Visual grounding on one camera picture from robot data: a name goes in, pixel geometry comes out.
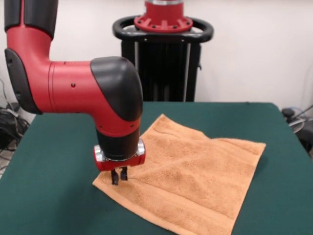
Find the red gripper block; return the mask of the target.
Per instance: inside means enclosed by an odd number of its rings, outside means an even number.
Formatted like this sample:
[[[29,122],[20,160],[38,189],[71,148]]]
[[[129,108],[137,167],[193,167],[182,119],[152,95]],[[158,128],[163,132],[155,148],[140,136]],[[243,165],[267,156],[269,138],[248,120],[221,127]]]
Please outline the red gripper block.
[[[104,155],[104,152],[102,151],[101,147],[99,145],[95,145],[93,148],[93,157],[96,164],[97,169],[102,171],[110,171],[111,172],[111,179],[112,179],[112,185],[117,186],[119,182],[119,175],[116,172],[116,168],[120,168],[120,178],[122,181],[128,180],[128,166],[137,166],[142,165],[145,163],[145,157],[146,157],[146,149],[145,145],[142,139],[139,139],[138,145],[137,145],[137,151],[136,153],[122,161],[116,161],[111,160],[107,158]]]

